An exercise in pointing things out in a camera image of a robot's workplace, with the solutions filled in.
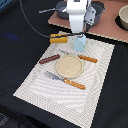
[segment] metal bracket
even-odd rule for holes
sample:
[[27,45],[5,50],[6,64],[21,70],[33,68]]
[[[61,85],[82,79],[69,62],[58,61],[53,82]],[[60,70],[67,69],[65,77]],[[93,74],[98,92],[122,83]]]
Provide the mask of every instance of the metal bracket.
[[96,10],[91,6],[91,11],[90,9],[87,10],[84,17],[85,26],[86,26],[86,23],[90,24],[91,26],[94,24],[95,14],[96,14]]

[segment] table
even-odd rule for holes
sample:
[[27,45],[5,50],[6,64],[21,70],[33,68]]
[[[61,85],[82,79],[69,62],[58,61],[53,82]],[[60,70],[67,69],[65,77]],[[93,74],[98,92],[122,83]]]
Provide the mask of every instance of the table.
[[[71,32],[48,24],[60,0],[26,0],[23,8],[30,23],[44,35]],[[86,34],[87,38],[114,44],[114,52],[104,81],[91,128],[127,128],[128,125],[128,44]],[[30,116],[52,128],[78,128],[45,110],[13,96],[42,54],[49,39],[38,35],[27,24],[18,0],[0,12],[0,105]]]

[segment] butter knife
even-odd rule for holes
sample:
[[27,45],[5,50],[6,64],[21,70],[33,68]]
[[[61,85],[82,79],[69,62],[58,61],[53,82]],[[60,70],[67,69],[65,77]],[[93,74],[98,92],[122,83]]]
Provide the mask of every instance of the butter knife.
[[63,51],[63,50],[59,50],[59,51],[62,52],[62,53],[64,53],[64,54],[67,54],[67,55],[75,55],[75,56],[78,56],[80,59],[91,61],[91,62],[94,62],[94,63],[96,63],[98,61],[95,58],[91,58],[91,57],[87,57],[87,56],[83,56],[83,55],[77,55],[77,54],[73,54],[73,53],[70,53],[70,52]]

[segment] tool handle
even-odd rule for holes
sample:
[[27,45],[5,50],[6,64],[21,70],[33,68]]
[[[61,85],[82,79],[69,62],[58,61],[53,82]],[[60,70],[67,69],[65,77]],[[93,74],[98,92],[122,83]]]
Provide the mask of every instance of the tool handle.
[[42,60],[39,61],[39,63],[40,64],[44,64],[44,63],[47,63],[49,61],[56,60],[58,58],[60,58],[60,55],[59,54],[54,55],[54,56],[51,56],[51,57],[48,57],[48,58],[45,58],[45,59],[42,59]]
[[90,57],[83,56],[83,55],[78,55],[78,57],[79,57],[80,59],[87,60],[87,61],[91,61],[91,62],[94,62],[94,63],[96,63],[96,62],[98,61],[97,59],[90,58]]
[[64,83],[70,84],[70,85],[75,86],[75,87],[80,88],[80,89],[85,89],[85,88],[86,88],[86,87],[85,87],[84,85],[82,85],[82,84],[79,84],[79,83],[76,83],[76,82],[73,82],[73,81],[67,80],[67,79],[64,79]]

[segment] plate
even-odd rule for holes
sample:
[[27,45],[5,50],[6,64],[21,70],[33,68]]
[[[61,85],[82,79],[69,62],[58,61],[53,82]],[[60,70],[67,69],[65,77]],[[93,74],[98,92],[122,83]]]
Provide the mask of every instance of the plate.
[[56,70],[64,78],[76,78],[83,72],[83,62],[77,56],[66,55],[57,61]]

